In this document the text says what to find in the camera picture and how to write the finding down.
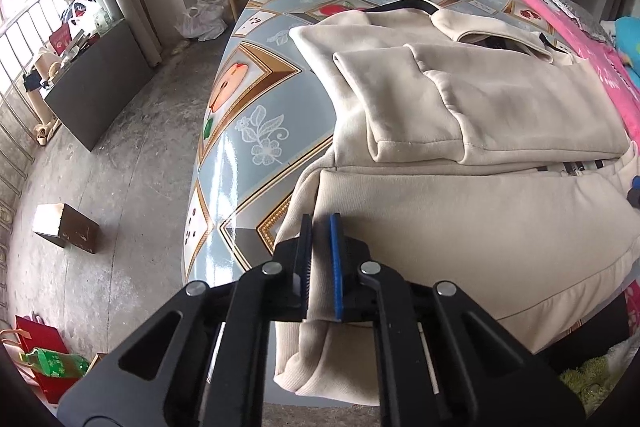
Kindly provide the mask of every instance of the metal pivot bolt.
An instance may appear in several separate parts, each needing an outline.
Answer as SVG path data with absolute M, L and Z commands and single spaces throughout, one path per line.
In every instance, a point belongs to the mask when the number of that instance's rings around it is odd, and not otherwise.
M 282 271 L 282 264 L 275 261 L 269 261 L 262 265 L 262 273 L 265 275 L 277 275 Z
M 443 297 L 450 297 L 456 294 L 456 285 L 449 281 L 439 282 L 436 286 L 436 292 Z
M 375 261 L 365 261 L 360 265 L 360 271 L 366 275 L 380 273 L 380 264 Z
M 201 295 L 207 289 L 207 285 L 202 281 L 193 281 L 187 285 L 185 288 L 185 292 L 190 297 L 195 297 L 196 295 Z

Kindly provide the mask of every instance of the beige jacket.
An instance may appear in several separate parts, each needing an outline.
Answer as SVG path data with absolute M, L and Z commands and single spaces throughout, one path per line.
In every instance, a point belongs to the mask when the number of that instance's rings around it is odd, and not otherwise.
M 485 35 L 524 53 L 493 50 Z M 290 31 L 331 97 L 334 142 L 300 177 L 278 241 L 314 218 L 308 319 L 277 325 L 275 380 L 378 400 L 372 334 L 334 322 L 327 217 L 407 280 L 451 280 L 529 349 L 620 285 L 640 255 L 625 200 L 638 151 L 590 66 L 499 20 L 341 13 Z M 614 158 L 580 176 L 538 172 Z

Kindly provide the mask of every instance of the concrete floor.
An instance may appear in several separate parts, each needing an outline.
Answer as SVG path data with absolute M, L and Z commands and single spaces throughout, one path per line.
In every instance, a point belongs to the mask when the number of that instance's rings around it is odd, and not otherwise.
M 181 288 L 196 130 L 228 35 L 166 58 L 92 153 L 65 128 L 40 151 L 7 256 L 9 317 L 39 313 L 91 359 Z M 100 225 L 96 255 L 31 232 L 37 205 L 58 202 Z

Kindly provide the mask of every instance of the white plastic bag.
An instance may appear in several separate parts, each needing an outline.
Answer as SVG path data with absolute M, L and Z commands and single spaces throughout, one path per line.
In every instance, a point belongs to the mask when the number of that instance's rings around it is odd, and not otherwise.
M 222 14 L 228 0 L 201 0 L 178 17 L 175 29 L 185 39 L 198 38 L 199 41 L 215 39 L 226 30 Z

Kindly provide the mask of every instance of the pink towel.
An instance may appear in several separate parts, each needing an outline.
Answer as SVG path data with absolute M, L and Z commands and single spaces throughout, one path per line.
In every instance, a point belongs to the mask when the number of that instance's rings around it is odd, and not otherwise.
M 620 113 L 629 137 L 639 141 L 640 92 L 631 82 L 615 49 L 590 39 L 567 15 L 552 10 L 543 0 L 521 1 L 544 17 L 579 57 L 589 61 Z

